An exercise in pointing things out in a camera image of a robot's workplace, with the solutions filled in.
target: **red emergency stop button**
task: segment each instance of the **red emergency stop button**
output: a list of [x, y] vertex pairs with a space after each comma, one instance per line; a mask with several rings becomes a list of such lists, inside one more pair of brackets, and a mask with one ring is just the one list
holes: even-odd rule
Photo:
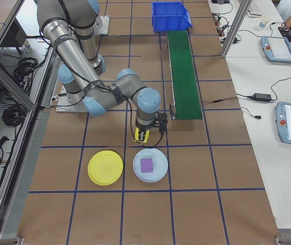
[[287, 121], [286, 121], [286, 120], [281, 120], [281, 121], [280, 121], [280, 125], [282, 125], [282, 126], [285, 126], [285, 125], [286, 125], [286, 123], [287, 123]]

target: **green conveyor belt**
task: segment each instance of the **green conveyor belt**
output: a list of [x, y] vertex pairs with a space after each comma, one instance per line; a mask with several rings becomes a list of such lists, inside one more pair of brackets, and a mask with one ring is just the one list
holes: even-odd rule
[[176, 119], [202, 119], [187, 31], [168, 31]]

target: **yellow plate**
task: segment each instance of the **yellow plate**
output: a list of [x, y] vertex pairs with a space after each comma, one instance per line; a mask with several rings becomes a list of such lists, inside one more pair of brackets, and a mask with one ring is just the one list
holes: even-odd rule
[[88, 165], [90, 179], [98, 185], [110, 185], [117, 181], [123, 171], [123, 161], [113, 151], [95, 154]]

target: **purple block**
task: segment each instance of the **purple block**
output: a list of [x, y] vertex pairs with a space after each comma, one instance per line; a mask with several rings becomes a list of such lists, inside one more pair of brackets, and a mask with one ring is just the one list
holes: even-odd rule
[[141, 173], [152, 173], [153, 165], [152, 158], [141, 159]]

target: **grid floor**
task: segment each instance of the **grid floor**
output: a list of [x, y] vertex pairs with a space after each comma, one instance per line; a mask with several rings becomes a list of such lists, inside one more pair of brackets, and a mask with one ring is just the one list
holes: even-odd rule
[[[236, 96], [207, 1], [183, 1], [202, 100]], [[167, 37], [151, 26], [151, 1], [100, 2], [111, 17], [109, 34], [97, 38], [107, 71], [132, 68], [172, 99]], [[122, 104], [99, 118], [51, 112], [19, 228], [24, 244], [273, 244], [278, 234], [237, 100], [203, 107], [203, 120], [173, 120], [158, 145], [168, 159], [166, 176], [145, 183], [133, 172], [142, 148], [129, 129]], [[149, 145], [158, 138], [151, 130]], [[91, 157], [117, 152], [120, 179], [98, 186], [87, 175]]]

